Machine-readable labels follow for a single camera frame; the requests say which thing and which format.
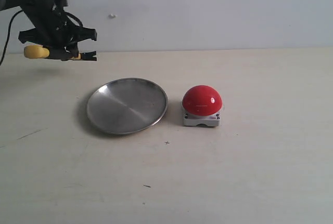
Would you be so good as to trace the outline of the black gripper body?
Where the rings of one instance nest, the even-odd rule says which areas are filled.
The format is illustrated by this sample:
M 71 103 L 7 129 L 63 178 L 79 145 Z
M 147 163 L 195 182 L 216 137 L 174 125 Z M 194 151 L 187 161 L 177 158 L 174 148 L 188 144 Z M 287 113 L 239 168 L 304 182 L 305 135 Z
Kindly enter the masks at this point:
M 95 29 L 85 28 L 80 19 L 64 10 L 68 0 L 19 0 L 19 6 L 34 25 L 19 33 L 22 43 L 78 52 L 79 42 L 97 40 Z

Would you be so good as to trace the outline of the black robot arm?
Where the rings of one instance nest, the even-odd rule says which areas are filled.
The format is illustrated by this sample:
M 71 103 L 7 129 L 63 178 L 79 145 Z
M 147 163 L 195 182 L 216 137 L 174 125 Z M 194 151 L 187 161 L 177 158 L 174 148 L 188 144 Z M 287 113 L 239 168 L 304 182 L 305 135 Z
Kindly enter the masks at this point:
M 68 0 L 1 0 L 1 10 L 20 7 L 34 28 L 19 33 L 29 59 L 96 61 L 96 52 L 79 52 L 78 43 L 97 40 L 95 29 L 85 28 L 81 20 L 66 12 Z

